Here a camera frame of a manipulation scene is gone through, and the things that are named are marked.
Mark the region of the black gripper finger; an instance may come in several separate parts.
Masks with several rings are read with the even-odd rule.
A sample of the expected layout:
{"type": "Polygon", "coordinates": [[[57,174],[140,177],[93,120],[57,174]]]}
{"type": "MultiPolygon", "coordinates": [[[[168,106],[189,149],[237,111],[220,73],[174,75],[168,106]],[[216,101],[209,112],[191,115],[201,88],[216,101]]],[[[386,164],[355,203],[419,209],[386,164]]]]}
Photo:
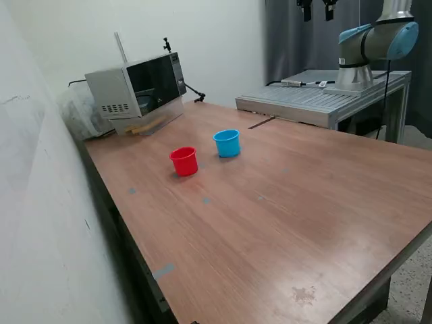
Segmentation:
{"type": "Polygon", "coordinates": [[[305,22],[310,21],[312,18],[312,11],[311,11],[312,0],[297,0],[296,4],[302,10],[304,21],[305,22]]]}
{"type": "Polygon", "coordinates": [[[334,9],[338,0],[323,0],[325,6],[325,20],[331,21],[334,19],[334,9]]]}

